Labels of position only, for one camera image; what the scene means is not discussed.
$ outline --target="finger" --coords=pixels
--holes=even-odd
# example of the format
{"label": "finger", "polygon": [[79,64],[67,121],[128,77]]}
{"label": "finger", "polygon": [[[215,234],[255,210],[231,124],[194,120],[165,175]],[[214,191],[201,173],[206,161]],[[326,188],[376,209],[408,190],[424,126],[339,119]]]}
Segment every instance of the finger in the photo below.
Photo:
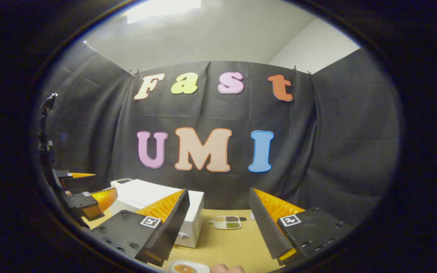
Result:
{"label": "finger", "polygon": [[230,268],[227,273],[245,273],[244,268],[242,266],[234,266]]}
{"label": "finger", "polygon": [[227,273],[228,267],[224,264],[216,264],[212,266],[210,273]]}

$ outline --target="white microwave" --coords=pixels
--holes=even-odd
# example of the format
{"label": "white microwave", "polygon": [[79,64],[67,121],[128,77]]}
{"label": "white microwave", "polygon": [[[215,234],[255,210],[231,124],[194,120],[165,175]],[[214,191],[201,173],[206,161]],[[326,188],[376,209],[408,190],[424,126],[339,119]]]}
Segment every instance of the white microwave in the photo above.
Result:
{"label": "white microwave", "polygon": [[[109,207],[112,215],[123,209],[138,211],[152,203],[167,197],[170,194],[182,190],[146,182],[139,179],[120,179],[111,182],[112,187],[118,190],[118,199]],[[203,197],[201,191],[189,190],[190,207],[185,216],[175,244],[196,247],[200,236],[201,225],[203,223]]]}

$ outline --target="ceiling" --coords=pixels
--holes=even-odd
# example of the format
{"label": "ceiling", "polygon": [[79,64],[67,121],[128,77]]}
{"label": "ceiling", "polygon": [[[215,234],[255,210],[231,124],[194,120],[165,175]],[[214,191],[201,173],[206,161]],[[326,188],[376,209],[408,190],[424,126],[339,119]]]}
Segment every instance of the ceiling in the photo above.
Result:
{"label": "ceiling", "polygon": [[281,0],[201,0],[198,9],[132,24],[118,14],[83,39],[132,73],[196,61],[269,64],[315,18]]}

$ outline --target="ceiling light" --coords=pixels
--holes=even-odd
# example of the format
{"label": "ceiling light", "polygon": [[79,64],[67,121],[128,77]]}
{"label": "ceiling light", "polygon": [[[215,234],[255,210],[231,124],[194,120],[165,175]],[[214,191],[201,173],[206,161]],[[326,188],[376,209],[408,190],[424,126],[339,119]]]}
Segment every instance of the ceiling light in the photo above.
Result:
{"label": "ceiling light", "polygon": [[148,0],[126,12],[127,22],[132,24],[153,16],[183,13],[200,6],[201,0]]}

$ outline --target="table surface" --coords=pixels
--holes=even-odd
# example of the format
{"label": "table surface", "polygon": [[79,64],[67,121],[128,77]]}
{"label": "table surface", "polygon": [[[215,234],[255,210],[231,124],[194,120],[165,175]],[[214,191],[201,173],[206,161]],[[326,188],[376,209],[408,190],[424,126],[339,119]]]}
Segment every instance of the table surface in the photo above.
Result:
{"label": "table surface", "polygon": [[[104,211],[104,214],[104,217],[91,222],[83,220],[92,229],[112,216],[109,211]],[[247,220],[241,222],[239,229],[216,229],[208,220],[221,215],[245,217]],[[250,220],[249,216],[250,209],[203,209],[204,220],[196,248],[174,245],[163,267],[155,267],[168,271],[168,264],[173,260],[187,260],[206,264],[210,268],[215,264],[226,264],[229,268],[241,265],[247,273],[265,273],[281,268],[277,260],[271,258],[256,221]]]}

